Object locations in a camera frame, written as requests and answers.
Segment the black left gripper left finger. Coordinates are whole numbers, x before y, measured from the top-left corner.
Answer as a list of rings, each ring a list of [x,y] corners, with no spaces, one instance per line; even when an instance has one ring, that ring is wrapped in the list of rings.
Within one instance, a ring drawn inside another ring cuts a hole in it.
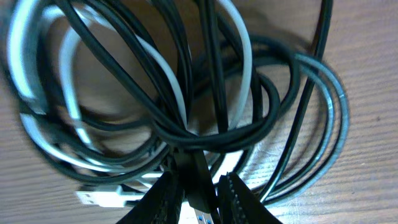
[[[184,197],[178,177],[165,172],[117,224],[177,224]]]

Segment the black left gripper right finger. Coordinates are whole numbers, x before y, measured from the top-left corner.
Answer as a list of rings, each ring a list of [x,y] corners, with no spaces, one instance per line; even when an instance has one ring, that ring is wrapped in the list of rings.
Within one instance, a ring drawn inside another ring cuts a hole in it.
[[[223,224],[282,224],[236,173],[220,177],[217,193]]]

